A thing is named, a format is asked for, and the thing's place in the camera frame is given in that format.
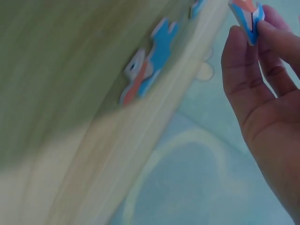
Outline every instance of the foam puzzle piece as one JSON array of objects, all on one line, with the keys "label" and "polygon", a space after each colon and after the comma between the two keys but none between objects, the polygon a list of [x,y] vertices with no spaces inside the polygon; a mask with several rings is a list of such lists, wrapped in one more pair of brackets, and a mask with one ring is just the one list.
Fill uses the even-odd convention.
[{"label": "foam puzzle piece", "polygon": [[151,85],[155,82],[164,65],[171,56],[171,42],[179,31],[179,24],[173,22],[169,25],[169,20],[164,18],[151,34],[153,48],[147,57],[149,63],[153,65],[153,74],[144,80],[139,88],[138,96],[144,97]]},{"label": "foam puzzle piece", "polygon": [[130,84],[121,94],[121,105],[128,105],[136,97],[145,77],[153,74],[153,66],[145,60],[145,55],[145,49],[139,49],[124,70]]},{"label": "foam puzzle piece", "polygon": [[240,27],[244,30],[249,45],[256,45],[258,39],[257,23],[265,19],[261,4],[257,3],[255,7],[252,0],[229,0],[228,5]]},{"label": "foam puzzle piece", "polygon": [[191,7],[191,12],[190,12],[191,20],[195,19],[198,16],[198,14],[202,10],[206,2],[207,0],[196,0],[196,2]]},{"label": "foam puzzle piece", "polygon": [[140,49],[126,66],[124,73],[130,84],[120,97],[121,105],[128,105],[138,95],[144,97],[160,71],[171,56],[171,42],[179,30],[179,24],[164,18],[151,34],[153,47],[147,58],[145,50]]}]

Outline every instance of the finger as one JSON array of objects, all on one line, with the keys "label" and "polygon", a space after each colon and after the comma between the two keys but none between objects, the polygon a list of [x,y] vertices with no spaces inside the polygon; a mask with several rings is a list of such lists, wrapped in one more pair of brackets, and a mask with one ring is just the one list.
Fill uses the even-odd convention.
[{"label": "finger", "polygon": [[[290,27],[285,23],[280,14],[270,6],[263,6],[265,21],[280,30],[290,32]],[[258,42],[259,61],[263,74],[278,97],[297,90],[296,85],[289,77],[283,61],[270,49],[263,38],[259,37]]]},{"label": "finger", "polygon": [[255,109],[275,97],[263,82],[257,47],[247,44],[237,26],[230,29],[224,47],[222,72],[225,94],[243,129]]},{"label": "finger", "polygon": [[289,63],[300,77],[300,37],[280,30],[266,21],[258,23],[260,37],[280,58]]}]

